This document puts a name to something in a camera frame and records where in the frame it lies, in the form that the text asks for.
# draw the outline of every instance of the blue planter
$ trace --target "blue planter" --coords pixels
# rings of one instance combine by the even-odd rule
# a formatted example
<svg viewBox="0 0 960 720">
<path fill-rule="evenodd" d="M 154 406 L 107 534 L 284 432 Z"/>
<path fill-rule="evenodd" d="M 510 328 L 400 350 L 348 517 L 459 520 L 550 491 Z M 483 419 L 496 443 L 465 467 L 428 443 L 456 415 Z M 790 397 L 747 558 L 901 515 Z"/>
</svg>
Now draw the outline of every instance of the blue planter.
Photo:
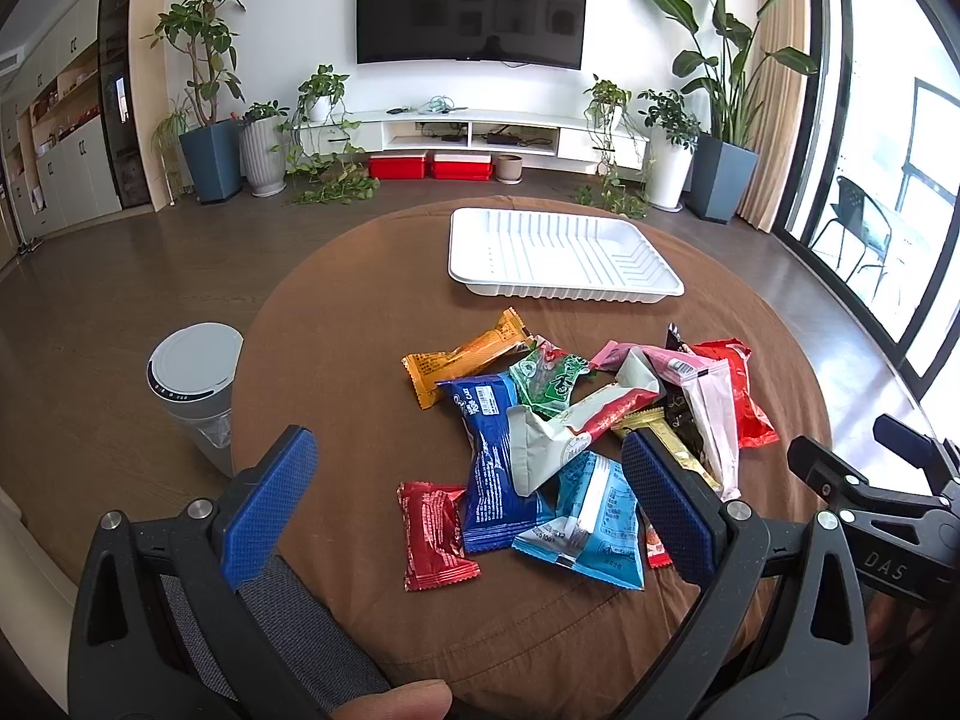
<svg viewBox="0 0 960 720">
<path fill-rule="evenodd" d="M 686 207 L 707 221 L 733 218 L 757 166 L 757 153 L 702 132 L 693 158 L 693 181 Z"/>
<path fill-rule="evenodd" d="M 233 119 L 181 135 L 184 158 L 200 202 L 229 200 L 240 191 L 240 128 Z"/>
</svg>

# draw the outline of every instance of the plant pot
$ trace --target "plant pot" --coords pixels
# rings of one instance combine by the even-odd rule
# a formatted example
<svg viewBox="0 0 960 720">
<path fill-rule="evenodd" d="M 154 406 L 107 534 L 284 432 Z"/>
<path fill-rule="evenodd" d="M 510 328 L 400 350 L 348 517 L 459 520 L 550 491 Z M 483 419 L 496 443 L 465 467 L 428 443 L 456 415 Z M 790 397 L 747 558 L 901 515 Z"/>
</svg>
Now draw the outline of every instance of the plant pot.
<svg viewBox="0 0 960 720">
<path fill-rule="evenodd" d="M 617 129 L 620 124 L 620 118 L 623 116 L 623 108 L 619 105 L 606 105 L 591 103 L 587 108 L 587 122 L 592 129 L 606 129 L 607 119 L 610 120 L 610 129 Z"/>
<path fill-rule="evenodd" d="M 663 211 L 680 210 L 680 192 L 690 171 L 693 151 L 674 146 L 663 127 L 654 127 L 647 146 L 650 177 L 647 180 L 647 199 Z"/>
<path fill-rule="evenodd" d="M 184 159 L 201 203 L 228 200 L 240 191 L 240 129 L 233 119 L 181 135 Z"/>
<path fill-rule="evenodd" d="M 726 224 L 747 191 L 757 159 L 755 151 L 701 133 L 686 207 L 707 221 Z"/>
<path fill-rule="evenodd" d="M 240 151 L 254 197 L 269 197 L 286 187 L 286 158 L 280 146 L 282 116 L 242 124 Z"/>
<path fill-rule="evenodd" d="M 523 158 L 515 154 L 501 154 L 496 158 L 496 180 L 501 184 L 520 183 Z"/>
<path fill-rule="evenodd" d="M 330 116 L 333 110 L 333 104 L 330 103 L 330 97 L 317 98 L 317 101 L 310 106 L 307 111 L 307 117 L 311 124 L 323 124 Z"/>
</svg>

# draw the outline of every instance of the metal screw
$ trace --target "metal screw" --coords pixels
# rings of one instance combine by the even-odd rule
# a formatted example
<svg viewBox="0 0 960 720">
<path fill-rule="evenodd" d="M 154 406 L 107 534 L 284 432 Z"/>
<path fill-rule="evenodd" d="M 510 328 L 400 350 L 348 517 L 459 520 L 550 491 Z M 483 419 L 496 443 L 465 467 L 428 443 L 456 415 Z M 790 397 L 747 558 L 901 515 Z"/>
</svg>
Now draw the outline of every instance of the metal screw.
<svg viewBox="0 0 960 720">
<path fill-rule="evenodd" d="M 727 514 L 740 522 L 750 519 L 753 513 L 752 509 L 743 501 L 731 501 L 727 504 Z"/>
<path fill-rule="evenodd" d="M 213 511 L 213 504 L 206 498 L 197 498 L 186 508 L 186 514 L 190 519 L 205 519 Z"/>
<path fill-rule="evenodd" d="M 817 514 L 817 522 L 819 522 L 820 527 L 827 531 L 835 530 L 840 525 L 840 521 L 833 512 L 820 512 Z"/>
<path fill-rule="evenodd" d="M 123 522 L 123 514 L 120 512 L 107 512 L 100 518 L 100 527 L 104 531 L 112 531 L 114 528 L 119 528 L 120 523 Z"/>
</svg>

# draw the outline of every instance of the brown tablecloth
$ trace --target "brown tablecloth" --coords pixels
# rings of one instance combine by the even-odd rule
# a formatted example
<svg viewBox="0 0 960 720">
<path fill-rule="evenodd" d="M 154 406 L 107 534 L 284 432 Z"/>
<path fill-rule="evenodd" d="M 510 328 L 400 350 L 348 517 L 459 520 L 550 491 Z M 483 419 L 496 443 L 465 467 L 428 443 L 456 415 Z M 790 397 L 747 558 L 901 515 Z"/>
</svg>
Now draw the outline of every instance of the brown tablecloth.
<svg viewBox="0 0 960 720">
<path fill-rule="evenodd" d="M 453 349 L 511 305 L 531 332 L 586 357 L 611 338 L 662 344 L 669 322 L 690 343 L 742 338 L 755 349 L 752 393 L 782 441 L 741 453 L 740 488 L 757 512 L 781 519 L 806 520 L 816 508 L 785 452 L 800 434 L 829 444 L 827 409 L 773 310 L 690 245 L 642 228 L 686 288 L 655 305 L 482 298 L 448 276 L 449 219 L 461 206 L 603 213 L 507 197 L 440 203 L 370 221 L 318 250 L 248 332 L 233 390 L 234 466 L 256 464 L 288 424 L 318 437 L 317 475 L 280 552 L 392 682 L 443 678 L 505 717 L 593 720 L 654 661 L 696 590 L 672 567 L 646 568 L 645 591 L 631 592 L 508 549 L 478 557 L 479 579 L 405 592 L 397 485 L 464 484 L 470 450 L 452 404 L 419 409 L 400 358 Z M 579 384 L 575 399 L 608 381 Z M 619 457 L 611 437 L 595 448 Z M 757 631 L 761 603 L 743 640 Z"/>
</svg>

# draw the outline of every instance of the curtain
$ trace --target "curtain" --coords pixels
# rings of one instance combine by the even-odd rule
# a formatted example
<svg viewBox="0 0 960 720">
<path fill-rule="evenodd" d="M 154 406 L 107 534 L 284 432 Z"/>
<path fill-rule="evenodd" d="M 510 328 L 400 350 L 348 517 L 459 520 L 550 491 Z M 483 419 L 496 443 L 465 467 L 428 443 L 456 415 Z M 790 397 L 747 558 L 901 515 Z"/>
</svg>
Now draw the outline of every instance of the curtain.
<svg viewBox="0 0 960 720">
<path fill-rule="evenodd" d="M 780 0 L 763 19 L 757 34 L 757 56 L 786 46 L 808 52 L 809 43 L 810 0 Z M 773 60 L 763 65 L 757 79 L 757 100 L 763 100 L 763 108 L 754 122 L 751 147 L 760 160 L 736 213 L 763 232 L 770 232 L 773 227 L 776 209 L 784 196 L 805 90 L 803 76 Z"/>
</svg>

